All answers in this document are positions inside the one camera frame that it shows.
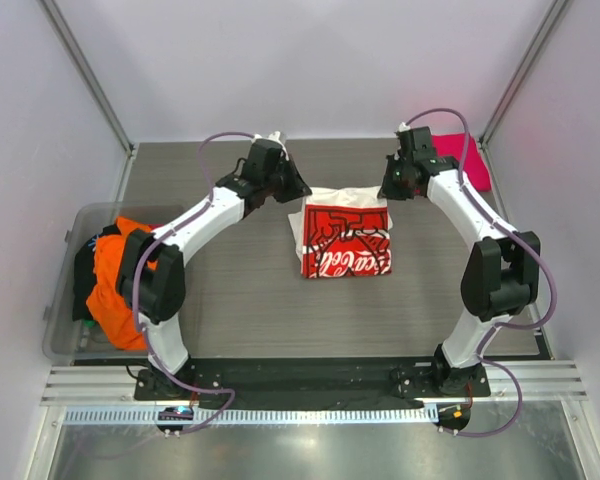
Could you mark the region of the white t-shirt with red print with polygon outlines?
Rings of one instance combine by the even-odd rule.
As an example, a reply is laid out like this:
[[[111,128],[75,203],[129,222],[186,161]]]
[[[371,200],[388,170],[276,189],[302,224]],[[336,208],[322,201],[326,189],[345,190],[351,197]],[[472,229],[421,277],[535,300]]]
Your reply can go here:
[[[288,215],[306,279],[373,277],[392,272],[387,200],[380,188],[314,188]]]

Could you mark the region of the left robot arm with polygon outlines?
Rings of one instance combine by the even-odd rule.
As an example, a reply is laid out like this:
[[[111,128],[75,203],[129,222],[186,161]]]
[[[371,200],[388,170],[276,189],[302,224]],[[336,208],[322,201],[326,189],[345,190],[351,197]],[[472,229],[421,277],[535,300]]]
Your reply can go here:
[[[241,222],[272,197],[287,203],[311,194],[285,146],[284,135],[240,132],[250,140],[246,157],[216,182],[207,195],[163,226],[128,235],[116,290],[131,308],[136,331],[145,341],[150,364],[160,371],[159,388],[170,398],[189,392],[231,395],[231,389],[193,386],[179,324],[186,297],[186,266],[218,234]]]

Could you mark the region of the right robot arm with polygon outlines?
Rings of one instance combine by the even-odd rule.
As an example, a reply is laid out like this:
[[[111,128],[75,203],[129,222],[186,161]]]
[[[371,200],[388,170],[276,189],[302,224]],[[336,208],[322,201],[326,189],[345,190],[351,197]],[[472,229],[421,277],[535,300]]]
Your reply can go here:
[[[405,201],[422,196],[451,221],[469,249],[460,292],[463,310],[451,335],[436,347],[427,379],[441,396],[457,396],[478,378],[491,329],[508,324],[537,298],[540,241],[519,232],[484,201],[452,156],[438,154],[427,127],[401,124],[399,148],[388,156],[379,195]]]

